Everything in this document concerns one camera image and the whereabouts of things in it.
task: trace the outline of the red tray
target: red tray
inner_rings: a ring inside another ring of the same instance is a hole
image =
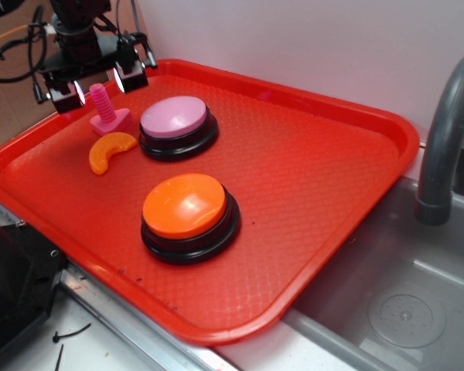
[[[191,342],[232,342],[278,320],[418,150],[407,121],[358,104],[177,60],[148,79],[129,94],[107,84],[114,107],[131,109],[129,134],[138,136],[151,104],[191,95],[216,116],[217,142],[171,163],[134,148],[95,175],[88,97],[84,109],[54,114],[0,148],[0,203]],[[149,191],[185,172],[219,180],[242,227],[218,257],[181,267],[154,259],[140,226]]]

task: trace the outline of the sink basin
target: sink basin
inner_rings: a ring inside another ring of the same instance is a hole
[[[416,188],[401,178],[284,319],[359,369],[464,370],[464,197],[423,226]]]

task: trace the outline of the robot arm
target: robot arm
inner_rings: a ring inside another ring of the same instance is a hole
[[[23,1],[0,0],[0,16],[17,9]],[[84,95],[76,80],[107,70],[114,71],[124,92],[148,85],[145,68],[156,68],[157,64],[146,34],[139,30],[122,34],[108,21],[104,13],[111,11],[110,0],[51,0],[50,4],[60,51],[45,58],[37,70],[48,89],[48,94],[43,94],[34,83],[38,103],[50,99],[59,113],[82,107]],[[114,35],[96,32],[100,26],[95,19],[101,19],[106,24],[104,29],[110,29]],[[135,49],[138,44],[145,50],[144,61]]]

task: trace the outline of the tray rim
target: tray rim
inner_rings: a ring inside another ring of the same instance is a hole
[[[184,77],[187,80],[195,80],[209,86],[233,91],[282,107],[294,108],[299,111],[351,124],[386,136],[396,144],[399,151],[398,160],[391,171],[387,172],[387,176],[375,182],[372,189],[368,189],[366,195],[360,200],[358,207],[350,213],[337,231],[319,248],[320,254],[317,254],[306,262],[295,278],[293,278],[265,311],[249,322],[233,328],[200,328],[180,316],[180,321],[174,321],[175,313],[156,299],[152,300],[152,313],[149,314],[138,304],[148,301],[147,294],[135,287],[129,280],[119,280],[117,284],[114,284],[111,273],[97,269],[99,264],[96,263],[97,257],[94,253],[78,246],[79,244],[74,238],[60,233],[54,225],[51,225],[48,220],[44,220],[35,210],[30,209],[20,199],[9,195],[4,189],[0,188],[0,203],[3,206],[41,230],[46,237],[59,245],[60,248],[68,243],[71,255],[82,253],[84,261],[79,262],[74,258],[73,261],[76,264],[79,264],[102,283],[110,283],[109,286],[113,291],[125,298],[125,300],[128,300],[137,309],[142,310],[151,318],[154,316],[153,319],[166,330],[189,342],[200,345],[223,345],[253,335],[279,320],[302,289],[337,251],[337,248],[328,249],[326,246],[333,245],[334,243],[340,245],[349,236],[352,230],[371,211],[395,181],[397,181],[401,173],[414,159],[419,149],[419,137],[415,128],[404,118],[387,111],[182,60],[161,60],[159,61],[159,68],[157,70],[147,70],[146,74],[148,78],[164,75]],[[119,94],[113,80],[107,82],[105,86],[109,95]],[[85,109],[71,111],[66,114],[53,114],[2,145],[0,147],[0,177],[2,171],[20,155],[51,135],[61,131],[71,121],[89,114],[94,109],[89,94],[87,95],[85,107]],[[387,125],[363,124],[366,121],[361,119],[368,117],[377,117],[379,121],[385,122]]]

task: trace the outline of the bolt thread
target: bolt thread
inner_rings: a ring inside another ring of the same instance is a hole
[[[101,122],[108,123],[115,120],[117,116],[115,115],[114,106],[110,102],[105,87],[100,83],[95,83],[90,86],[90,93]]]

